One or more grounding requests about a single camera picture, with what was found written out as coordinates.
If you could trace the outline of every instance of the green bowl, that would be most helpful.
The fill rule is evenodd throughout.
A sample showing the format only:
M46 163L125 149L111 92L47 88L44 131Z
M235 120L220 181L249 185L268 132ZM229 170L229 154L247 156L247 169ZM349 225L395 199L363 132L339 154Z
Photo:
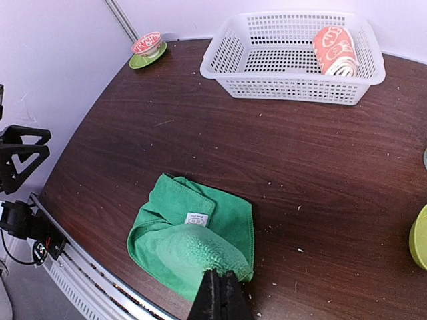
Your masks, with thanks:
M409 249L416 264L427 270L427 205L422 208L412 225Z

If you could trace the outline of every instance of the green saucer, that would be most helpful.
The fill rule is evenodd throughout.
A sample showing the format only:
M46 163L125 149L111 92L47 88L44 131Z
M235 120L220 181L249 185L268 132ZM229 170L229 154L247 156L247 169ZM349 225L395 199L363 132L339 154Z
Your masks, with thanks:
M160 47L160 52L155 57L140 57L139 55L133 55L131 61L129 61L129 66L132 69L141 69L151 65L154 61L159 59L166 51L167 43L163 42Z

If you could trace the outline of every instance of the red bowl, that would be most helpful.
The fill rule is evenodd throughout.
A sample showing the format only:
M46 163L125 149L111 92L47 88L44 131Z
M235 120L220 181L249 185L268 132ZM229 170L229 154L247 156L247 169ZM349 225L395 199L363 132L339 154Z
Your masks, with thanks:
M148 33L136 41L132 46L132 52L136 55L153 55L161 47L162 36L158 31Z

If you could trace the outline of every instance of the towel label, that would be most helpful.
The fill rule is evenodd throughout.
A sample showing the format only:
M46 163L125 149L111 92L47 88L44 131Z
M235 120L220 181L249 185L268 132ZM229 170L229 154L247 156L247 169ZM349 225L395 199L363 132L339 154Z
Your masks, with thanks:
M206 227L207 220L209 219L209 215L204 215L203 213L187 213L187 219L185 219L186 225L203 225Z

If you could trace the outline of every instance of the debris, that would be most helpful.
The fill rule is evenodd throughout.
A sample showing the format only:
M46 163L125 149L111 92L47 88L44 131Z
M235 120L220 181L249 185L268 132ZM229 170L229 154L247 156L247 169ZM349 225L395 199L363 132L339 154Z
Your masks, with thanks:
M165 125L166 123L169 123L169 122L174 122L175 120L167 120L167 121L164 121L164 122L161 122L161 123L158 123L157 125L155 125L153 128L156 128L156 127L158 127L158 126L160 126L160 125Z

